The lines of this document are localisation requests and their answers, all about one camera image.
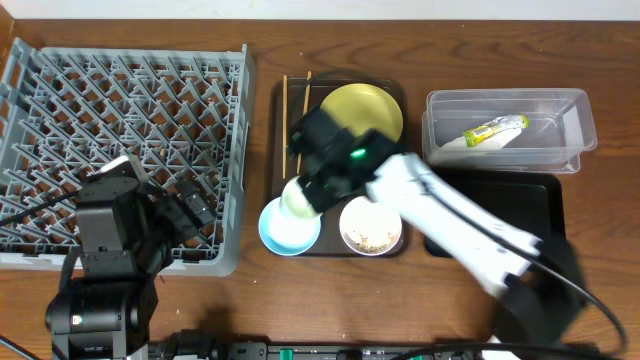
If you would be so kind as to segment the wooden chopstick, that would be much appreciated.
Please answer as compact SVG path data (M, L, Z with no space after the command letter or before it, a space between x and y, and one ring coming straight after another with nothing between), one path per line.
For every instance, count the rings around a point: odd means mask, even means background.
M287 179L288 146L288 76L282 78L282 179Z
M310 80L312 78L312 71L309 70L307 72L307 81ZM308 107L309 107L309 97L310 97L310 84L306 84L305 88L304 88L304 102L303 102L303 108L302 108L302 115L304 116L307 111L308 111ZM301 169L301 162L302 162L302 157L301 154L298 155L297 157L297 166L296 166L296 173L299 174L300 173L300 169Z

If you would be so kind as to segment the white cup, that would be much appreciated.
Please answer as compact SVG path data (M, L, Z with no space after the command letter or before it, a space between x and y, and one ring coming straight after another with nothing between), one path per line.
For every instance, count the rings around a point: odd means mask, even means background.
M320 213L316 212L303 193L303 188L299 184L299 176L289 180L285 185L280 197L280 210L289 217L299 219L316 219Z

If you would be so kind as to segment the white bowl with food scraps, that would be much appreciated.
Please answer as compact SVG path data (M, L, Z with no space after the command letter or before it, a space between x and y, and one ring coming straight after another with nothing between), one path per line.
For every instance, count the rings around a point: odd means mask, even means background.
M388 207L365 196L350 200L339 218L339 232L344 243L364 256L389 252L402 234L400 216Z

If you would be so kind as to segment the green snack wrapper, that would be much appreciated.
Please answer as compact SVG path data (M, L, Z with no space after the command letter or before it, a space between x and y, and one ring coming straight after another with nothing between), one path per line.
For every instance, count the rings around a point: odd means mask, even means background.
M529 119L527 116L522 114L504 115L467 130L462 135L466 146L472 148L502 134L518 136L528 127Z

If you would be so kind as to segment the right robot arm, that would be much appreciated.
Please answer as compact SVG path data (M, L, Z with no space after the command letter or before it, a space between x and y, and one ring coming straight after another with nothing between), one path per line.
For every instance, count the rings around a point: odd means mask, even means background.
M304 170L285 193L299 218L319 215L357 191L397 213L461 263L497 302L493 337L550 346L586 305L575 252L494 216L451 187L372 120L362 131L320 107L288 130Z

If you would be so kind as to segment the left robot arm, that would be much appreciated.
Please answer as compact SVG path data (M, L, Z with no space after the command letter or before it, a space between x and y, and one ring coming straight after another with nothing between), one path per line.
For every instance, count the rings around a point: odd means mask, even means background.
M76 218L81 246L67 255L45 314L52 356L126 359L149 342L156 276L215 212L191 179L167 192L113 176L80 191Z

